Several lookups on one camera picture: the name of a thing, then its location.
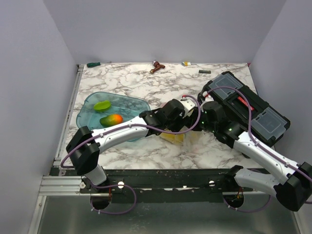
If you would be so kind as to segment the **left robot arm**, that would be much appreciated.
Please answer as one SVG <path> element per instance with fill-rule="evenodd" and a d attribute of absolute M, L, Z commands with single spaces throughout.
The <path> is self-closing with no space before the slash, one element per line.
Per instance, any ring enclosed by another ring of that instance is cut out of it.
<path fill-rule="evenodd" d="M 127 141 L 137 140 L 161 133 L 180 134 L 189 113 L 198 108 L 198 103 L 183 97 L 172 99 L 163 107 L 144 111 L 139 116 L 115 126 L 90 130 L 80 127 L 66 151 L 77 175 L 91 181 L 92 188 L 104 192 L 108 187 L 107 175 L 99 165 L 99 155 Z"/>

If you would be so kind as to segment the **clear plastic bag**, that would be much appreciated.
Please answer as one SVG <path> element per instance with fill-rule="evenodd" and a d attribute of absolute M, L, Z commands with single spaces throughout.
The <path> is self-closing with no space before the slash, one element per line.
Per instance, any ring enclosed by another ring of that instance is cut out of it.
<path fill-rule="evenodd" d="M 180 147 L 183 151 L 191 153 L 200 150 L 203 147 L 203 142 L 201 140 L 202 132 L 190 131 L 184 133 L 184 143 L 183 145 L 175 145 Z"/>

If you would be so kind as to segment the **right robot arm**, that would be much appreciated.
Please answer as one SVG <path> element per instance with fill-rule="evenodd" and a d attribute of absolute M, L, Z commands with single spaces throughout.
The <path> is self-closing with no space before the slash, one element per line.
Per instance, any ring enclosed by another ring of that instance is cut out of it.
<path fill-rule="evenodd" d="M 281 205 L 295 212 L 308 202 L 312 194 L 310 164 L 298 164 L 265 145 L 249 128 L 229 120 L 216 101 L 196 107 L 190 119 L 195 131 L 212 132 L 219 142 L 249 156 L 268 171 L 262 174 L 234 166 L 224 179 L 228 190 L 255 189 L 275 197 Z"/>

